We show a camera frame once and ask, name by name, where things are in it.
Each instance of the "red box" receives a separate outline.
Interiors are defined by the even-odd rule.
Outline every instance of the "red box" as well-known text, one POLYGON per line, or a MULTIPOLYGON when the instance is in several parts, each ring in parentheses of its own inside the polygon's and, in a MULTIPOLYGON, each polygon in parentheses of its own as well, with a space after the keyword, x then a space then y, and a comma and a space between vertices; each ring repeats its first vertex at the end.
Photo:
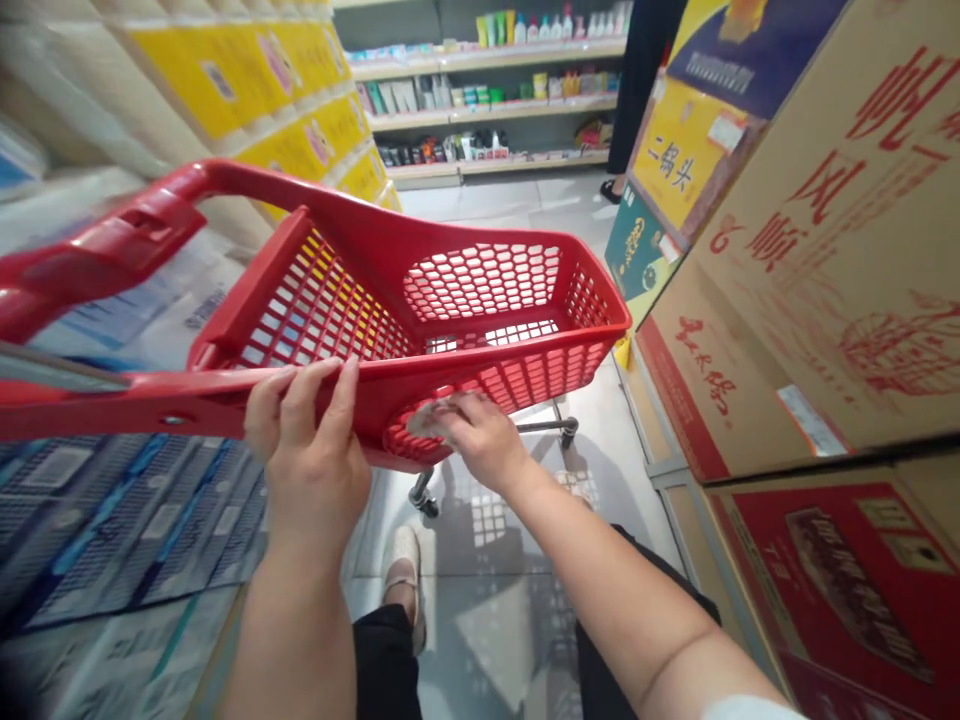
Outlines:
POLYGON ((957 717, 957 550, 891 468, 707 493, 804 712, 957 717))

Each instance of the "caster wheel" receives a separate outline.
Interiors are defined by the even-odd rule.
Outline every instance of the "caster wheel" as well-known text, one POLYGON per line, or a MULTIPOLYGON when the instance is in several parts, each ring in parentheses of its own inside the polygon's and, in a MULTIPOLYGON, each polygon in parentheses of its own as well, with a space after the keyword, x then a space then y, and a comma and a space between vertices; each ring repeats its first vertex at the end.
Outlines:
POLYGON ((420 512, 422 512, 428 518, 440 517, 440 507, 437 505, 437 501, 433 498, 430 498, 423 504, 423 507, 420 508, 420 512))

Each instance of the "aisle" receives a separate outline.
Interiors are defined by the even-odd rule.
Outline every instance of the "aisle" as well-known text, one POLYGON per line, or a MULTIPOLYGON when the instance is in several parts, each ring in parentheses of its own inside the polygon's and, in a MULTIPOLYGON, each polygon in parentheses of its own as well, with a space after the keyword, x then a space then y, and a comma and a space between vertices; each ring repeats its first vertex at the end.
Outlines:
MULTIPOLYGON (((407 212, 438 221, 564 229, 602 255, 615 214, 594 198, 602 177, 415 191, 401 200, 407 212)), ((577 482, 604 519, 622 524, 682 571, 612 363, 608 357, 593 383, 559 403, 564 415, 580 420, 570 450, 561 453, 555 432, 524 435, 524 442, 561 481, 577 482)), ((515 419, 552 420, 554 407, 530 408, 515 419)), ((428 624, 420 658, 424 718, 582 717, 574 614, 549 559, 459 457, 442 463, 431 482, 440 504, 436 520, 422 520, 407 501, 413 480, 386 472, 376 478, 347 595, 354 618, 379 604, 386 540, 412 523, 421 543, 428 624)))

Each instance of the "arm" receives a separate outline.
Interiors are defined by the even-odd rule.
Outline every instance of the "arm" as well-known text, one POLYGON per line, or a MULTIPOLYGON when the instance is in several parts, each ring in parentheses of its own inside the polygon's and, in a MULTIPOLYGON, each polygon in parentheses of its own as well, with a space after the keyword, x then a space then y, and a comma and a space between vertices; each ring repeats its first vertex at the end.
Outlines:
POLYGON ((504 497, 553 561, 639 717, 693 720, 737 694, 789 706, 689 595, 534 462, 496 405, 471 395, 456 402, 460 412, 438 420, 477 480, 504 497))
POLYGON ((356 717, 353 630, 340 586, 370 492, 351 430, 356 359, 343 366, 319 427, 315 418, 320 384, 339 365, 281 371, 250 395, 247 441, 266 463, 270 540, 243 609, 224 708, 231 720, 356 717))

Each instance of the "forearm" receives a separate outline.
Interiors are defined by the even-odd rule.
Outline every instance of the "forearm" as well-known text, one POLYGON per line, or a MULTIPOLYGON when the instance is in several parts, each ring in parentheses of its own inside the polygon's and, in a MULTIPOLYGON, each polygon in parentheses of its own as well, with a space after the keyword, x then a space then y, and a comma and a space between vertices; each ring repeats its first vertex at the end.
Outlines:
MULTIPOLYGON (((659 691, 651 702, 654 685, 672 685, 674 669, 699 664, 701 648, 716 656, 718 644, 722 661, 729 660, 748 678, 746 683, 719 683, 719 697, 728 694, 727 689, 737 688, 767 697, 772 693, 772 699, 780 699, 759 670, 682 588, 543 468, 531 461, 523 473, 522 482, 512 483, 513 490, 506 499, 553 561, 580 622, 638 715, 641 706, 652 710, 651 706, 659 705, 659 691), (756 687, 762 692, 754 692, 756 687)), ((689 689, 687 693, 704 701, 716 694, 691 693, 689 689)), ((700 704, 690 699, 693 702, 685 709, 700 704)), ((644 714, 652 717, 658 713, 644 714)), ((696 717, 699 712, 666 715, 696 717)))
POLYGON ((224 717, 353 720, 356 696, 339 574, 268 551, 247 594, 224 717))

